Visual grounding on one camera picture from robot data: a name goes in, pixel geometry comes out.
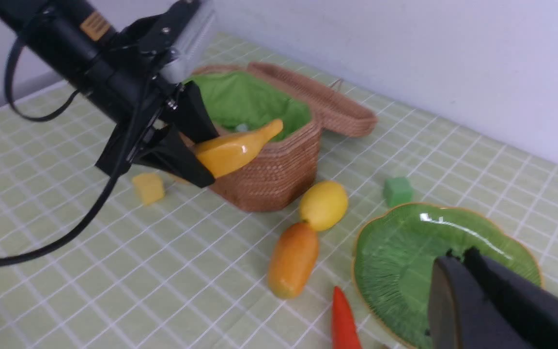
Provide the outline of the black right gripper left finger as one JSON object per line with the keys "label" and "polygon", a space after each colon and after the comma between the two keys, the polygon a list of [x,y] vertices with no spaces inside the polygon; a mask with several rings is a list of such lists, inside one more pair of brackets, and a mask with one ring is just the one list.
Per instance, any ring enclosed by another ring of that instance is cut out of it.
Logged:
{"label": "black right gripper left finger", "polygon": [[531,349],[503,319],[480,285],[453,257],[432,268],[428,330],[434,349]]}

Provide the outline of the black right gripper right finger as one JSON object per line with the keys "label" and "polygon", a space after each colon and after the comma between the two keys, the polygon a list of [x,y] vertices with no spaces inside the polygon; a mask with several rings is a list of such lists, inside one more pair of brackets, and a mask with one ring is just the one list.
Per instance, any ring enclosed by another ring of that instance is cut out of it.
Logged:
{"label": "black right gripper right finger", "polygon": [[558,349],[558,297],[483,256],[463,252],[463,266],[512,329],[534,349]]}

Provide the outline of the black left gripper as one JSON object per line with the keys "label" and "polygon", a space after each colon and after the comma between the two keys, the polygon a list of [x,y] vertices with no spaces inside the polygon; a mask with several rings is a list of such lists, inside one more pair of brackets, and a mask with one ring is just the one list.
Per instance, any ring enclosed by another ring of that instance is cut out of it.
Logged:
{"label": "black left gripper", "polygon": [[194,81],[171,84],[160,74],[159,58],[115,55],[115,66],[98,63],[91,70],[89,99],[116,126],[96,167],[120,176],[142,165],[180,177],[199,188],[215,177],[186,146],[219,137]]}

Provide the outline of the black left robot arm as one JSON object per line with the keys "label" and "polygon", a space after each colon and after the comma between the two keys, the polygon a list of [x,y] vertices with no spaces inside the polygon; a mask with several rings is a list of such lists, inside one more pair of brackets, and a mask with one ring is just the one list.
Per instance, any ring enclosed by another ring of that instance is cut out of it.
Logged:
{"label": "black left robot arm", "polygon": [[104,174],[142,165],[200,188],[215,182],[184,141],[218,137],[189,80],[214,35],[212,1],[178,0],[122,31],[86,0],[0,0],[0,20],[17,33],[4,75],[11,108],[14,71],[28,47],[115,122],[95,164]]}

